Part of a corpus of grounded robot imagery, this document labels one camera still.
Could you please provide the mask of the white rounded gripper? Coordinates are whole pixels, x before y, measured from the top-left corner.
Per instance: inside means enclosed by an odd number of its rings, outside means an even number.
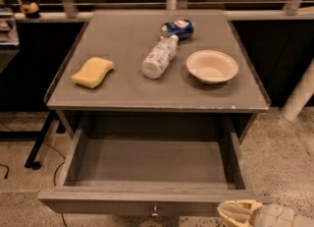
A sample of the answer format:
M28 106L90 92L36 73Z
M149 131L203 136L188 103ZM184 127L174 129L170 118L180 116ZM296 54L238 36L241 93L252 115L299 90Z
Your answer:
M314 227L313 218L296 214L291 208L262 205L254 199L227 200L218 205L218 211L228 227L251 227L251 218L253 227Z

